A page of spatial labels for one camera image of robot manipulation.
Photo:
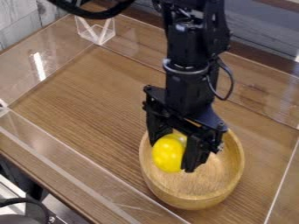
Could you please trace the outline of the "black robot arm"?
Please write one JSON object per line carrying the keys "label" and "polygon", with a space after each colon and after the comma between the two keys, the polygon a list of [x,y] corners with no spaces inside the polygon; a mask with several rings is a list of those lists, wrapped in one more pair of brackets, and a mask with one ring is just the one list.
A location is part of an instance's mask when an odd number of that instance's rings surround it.
{"label": "black robot arm", "polygon": [[230,74],[220,55],[230,31],[224,0],[158,0],[166,38],[165,86],[144,87],[145,125],[153,144],[173,131],[186,136],[178,168],[193,172],[220,151],[228,126],[212,108],[226,96],[216,91],[220,71]]}

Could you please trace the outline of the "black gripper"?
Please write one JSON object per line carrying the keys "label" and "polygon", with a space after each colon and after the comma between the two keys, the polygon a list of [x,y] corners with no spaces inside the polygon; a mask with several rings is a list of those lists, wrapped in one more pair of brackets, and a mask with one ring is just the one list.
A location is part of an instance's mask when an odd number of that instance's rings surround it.
{"label": "black gripper", "polygon": [[174,65],[162,60],[165,86],[144,87],[145,126],[149,144],[178,130],[186,136],[181,169],[194,172],[209,157],[220,151],[222,135],[228,128],[212,110],[216,98],[226,100],[216,91],[218,70],[225,69],[220,58],[206,61],[200,67]]}

